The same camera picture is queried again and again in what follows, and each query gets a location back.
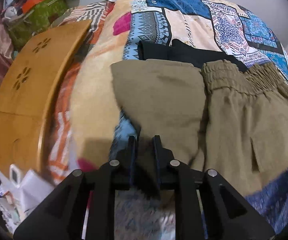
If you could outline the black folded pants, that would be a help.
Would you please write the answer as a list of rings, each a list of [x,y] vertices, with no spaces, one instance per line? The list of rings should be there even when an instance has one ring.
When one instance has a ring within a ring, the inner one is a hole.
[[[206,62],[227,60],[236,64],[241,72],[248,70],[244,63],[232,55],[227,55],[222,51],[196,49],[178,39],[172,41],[172,46],[140,41],[137,49],[140,60],[157,59],[191,63],[194,67],[200,69]]]

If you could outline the white papers pile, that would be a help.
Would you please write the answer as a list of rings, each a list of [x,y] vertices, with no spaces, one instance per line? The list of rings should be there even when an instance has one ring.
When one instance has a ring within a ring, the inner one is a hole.
[[[54,186],[34,170],[23,173],[10,165],[9,176],[0,171],[0,211],[9,233],[17,227],[53,191]]]

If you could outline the blue patchwork bedspread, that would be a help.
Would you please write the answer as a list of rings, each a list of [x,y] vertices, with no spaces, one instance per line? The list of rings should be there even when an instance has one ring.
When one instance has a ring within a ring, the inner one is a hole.
[[[159,135],[288,224],[288,55],[255,14],[224,0],[134,0],[111,154]]]

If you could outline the wooden lap desk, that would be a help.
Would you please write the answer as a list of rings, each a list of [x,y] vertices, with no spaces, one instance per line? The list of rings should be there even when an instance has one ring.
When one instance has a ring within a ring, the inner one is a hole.
[[[55,94],[83,43],[91,21],[67,23],[33,36],[16,56],[0,85],[0,172],[10,166],[42,173],[47,160]]]

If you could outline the green laundry basket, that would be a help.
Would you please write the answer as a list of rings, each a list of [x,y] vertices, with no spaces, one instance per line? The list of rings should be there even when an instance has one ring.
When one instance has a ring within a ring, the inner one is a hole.
[[[62,16],[67,9],[65,0],[44,0],[24,16],[8,22],[6,29],[14,50],[20,51],[31,37],[46,31],[51,23]]]

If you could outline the khaki olive pants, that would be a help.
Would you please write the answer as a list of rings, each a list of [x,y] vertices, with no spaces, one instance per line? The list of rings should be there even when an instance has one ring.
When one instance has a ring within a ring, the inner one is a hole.
[[[227,60],[124,60],[111,65],[117,104],[140,129],[151,168],[155,135],[191,168],[217,170],[243,196],[288,169],[288,84],[276,66],[245,72]]]

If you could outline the orange patterned blanket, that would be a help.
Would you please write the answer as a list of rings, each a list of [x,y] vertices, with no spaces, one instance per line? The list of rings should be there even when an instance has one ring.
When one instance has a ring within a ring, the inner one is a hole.
[[[56,96],[47,169],[60,183],[73,169],[93,170],[109,158],[120,110],[110,66],[122,60],[133,0],[105,0],[69,9],[62,24],[90,21]]]

